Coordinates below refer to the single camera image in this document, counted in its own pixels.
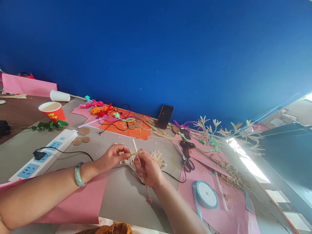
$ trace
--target blue wall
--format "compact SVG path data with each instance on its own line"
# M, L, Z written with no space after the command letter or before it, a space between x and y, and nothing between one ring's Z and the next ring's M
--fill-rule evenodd
M0 66L158 117L257 119L312 91L312 2L0 0Z

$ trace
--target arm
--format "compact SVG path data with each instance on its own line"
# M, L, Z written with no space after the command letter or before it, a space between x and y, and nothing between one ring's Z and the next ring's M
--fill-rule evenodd
M138 151L142 167L135 158L136 172L151 187L162 205L174 233L211 234L192 208L183 200L175 188L165 179L158 164L143 149Z
M111 169L130 157L124 145L112 145L94 162L82 164L80 175L83 182ZM74 168L47 173L16 186L0 197L0 233L11 233L16 228L29 224L50 211L79 186L74 177Z

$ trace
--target black cable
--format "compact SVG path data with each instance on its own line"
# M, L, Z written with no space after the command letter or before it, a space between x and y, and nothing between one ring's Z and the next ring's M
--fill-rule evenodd
M120 168L120 167L124 167L124 166L128 166L128 165L122 165L122 166L119 166L119 167L113 167L113 169L115 169L115 168ZM169 174L168 172L165 172L165 171L162 171L162 172L166 173L167 175L169 175L171 178L173 178L174 180L178 181L179 183L185 183L185 182L186 182L186 172L185 172L185 170L183 170L183 171L184 171L184 175L185 175L185 180L184 180L184 181L178 180L177 178L175 178L173 175ZM145 185L145 184L142 182L142 180L137 176L136 173L135 173L135 176L138 178L138 180L141 182L141 184Z
M120 108L121 108L122 106L124 106L124 105L127 105L127 106L129 107L129 114L128 114L127 116L123 115L122 112L119 112L119 111L118 111L118 109L120 109ZM114 125L114 123L116 123L116 122L118 122L118 121L121 121L122 119L126 119L126 118L130 115L130 113L131 113L131 111L130 111L130 106L129 106L128 104L122 104L122 105L121 105L120 107L118 107L117 109L114 108L111 112L108 112L108 114L112 113L113 111L117 111L119 114L121 114L121 115L123 116L123 118L118 119L118 120L116 120L116 121L114 121L114 122L112 122L112 123L109 123L109 124L108 124L108 123L105 123L105 124L100 123L98 114L99 114L101 111L98 111L98 112L97 112L98 123L101 124L101 125L108 125L107 128L104 129L104 131L102 131L102 132L99 133L100 135L101 135L103 132L105 132L111 125L115 126L115 127L116 127L118 130L120 130L120 131L127 131L127 130L129 129L129 124L128 124L128 122L126 122L126 123L127 123L127 128L126 128L126 129L120 129L120 128L118 128L116 125Z
M83 152L83 151L63 152L63 151L60 151L59 149L57 149L57 148L55 148L55 147L51 147L51 146L47 146L47 147L42 147L42 148L40 148L40 149L36 149L34 152L36 152L36 151L38 151L38 150L41 150L41 149L47 149L47 148L56 149L57 151L59 151L59 152L61 152L61 153L84 153L84 154L88 155L89 158L90 158L92 161L94 161L94 160L92 159L92 157L90 156L90 154L88 154L87 152Z
M38 150L49 149L49 148L55 149L55 150L57 150L57 151L59 151L59 152L61 152L61 153L84 153L84 154L88 155L89 158L90 158L92 161L94 161L94 160L92 159L92 157L90 156L90 154L88 154L87 152L84 152L84 151L63 152L63 151L60 151L59 149L57 149L57 148L55 148L55 147L47 146L47 147L42 147L42 148L36 149L35 152L38 151ZM120 168L120 167L124 167L124 166L128 166L128 165L122 165L122 166L119 166L119 167L113 167L113 169L115 169L115 168ZM185 180L184 180L184 181L178 180L177 178L175 178L174 176L172 176L172 175L169 174L168 172L165 172L165 171L162 171L162 172L166 173L166 174L169 175L171 178L173 178L174 180L176 180L176 181L178 181L178 182L180 182L180 183L185 183L185 182L186 182L186 172L185 172L185 170L183 170L183 171L184 171L184 175L185 175ZM140 179L136 174L135 174L135 176L139 179L139 181L141 182L141 184L145 185L145 184L141 181L141 179Z

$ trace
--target pink paper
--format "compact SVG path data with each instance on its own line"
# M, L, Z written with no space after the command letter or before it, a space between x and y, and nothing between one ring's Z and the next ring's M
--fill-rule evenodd
M57 90L55 83L29 79L21 76L2 74L6 93L27 94L31 96L50 97L51 90Z
M28 180L30 179L1 184L0 194ZM98 224L105 185L106 173L94 177L85 187L76 190L34 223Z
M203 180L208 183L217 193L219 200L218 208L212 210L201 207L202 218L209 223L220 234L260 234L256 216L246 209L245 195L235 190L233 187L220 181L224 194L229 194L231 199L226 201L228 213L225 211L220 195L220 190L216 181L209 170L196 160L193 160L195 171L187 173L185 183L180 183L178 192L183 199L190 204L196 212L192 183ZM184 173L181 173L180 180L184 180Z
M181 138L181 136L179 134L176 134L175 137ZM205 149L205 150L210 150L212 149L211 146L206 146L206 145L202 145L197 139L194 139L191 137L191 140L189 140L191 143L194 143L197 147ZM225 156L225 154L221 151L221 153L218 152L207 152L206 153L207 156L212 156L213 159L217 160L217 161L225 161L225 162L229 162L228 158ZM223 170L222 168L218 167L214 162L212 162L210 159L208 159L206 156L204 156L203 154L199 153L198 151L196 151L195 149L192 149L192 152L189 154L192 158L200 161L201 163L205 164L206 166L222 173L223 175L229 176L230 175Z
M87 107L76 107L76 108L73 108L72 113L73 114L83 115L86 118L90 118L90 116L91 116L91 114L89 112L89 108L87 108Z
M96 115L92 115L85 123L88 123L88 122L91 122L91 121L93 121L93 120L96 120L97 118L96 118L97 116ZM100 129L100 127L102 126L102 124L100 124L100 123L98 123L98 121L97 122L95 122L95 123L92 123L92 124L90 124L89 126L92 126L92 127L95 127L95 128L98 128L98 129Z

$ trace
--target cup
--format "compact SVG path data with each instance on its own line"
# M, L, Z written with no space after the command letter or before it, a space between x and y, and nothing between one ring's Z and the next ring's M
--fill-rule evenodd
M52 101L70 101L71 97L67 93L51 90L50 98Z
M46 102L41 104L38 109L55 123L58 119L65 121L62 105L59 102Z

